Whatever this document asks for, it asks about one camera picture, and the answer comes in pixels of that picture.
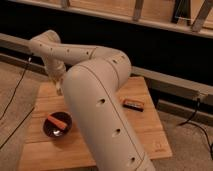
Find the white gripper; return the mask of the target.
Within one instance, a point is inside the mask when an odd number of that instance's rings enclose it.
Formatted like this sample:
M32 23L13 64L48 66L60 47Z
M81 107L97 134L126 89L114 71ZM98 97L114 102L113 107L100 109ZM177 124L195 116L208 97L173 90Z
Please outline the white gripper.
M66 73L66 66L59 60L48 60L45 69L50 79L55 83L56 92L59 96L63 95L60 79Z

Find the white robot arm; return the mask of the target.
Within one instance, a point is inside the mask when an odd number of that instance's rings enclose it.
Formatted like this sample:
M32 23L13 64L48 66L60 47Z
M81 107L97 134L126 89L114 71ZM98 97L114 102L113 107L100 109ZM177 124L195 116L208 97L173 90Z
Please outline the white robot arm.
M99 171L156 171L116 96L131 73L124 52L63 44L53 30L31 38L29 49L62 92Z

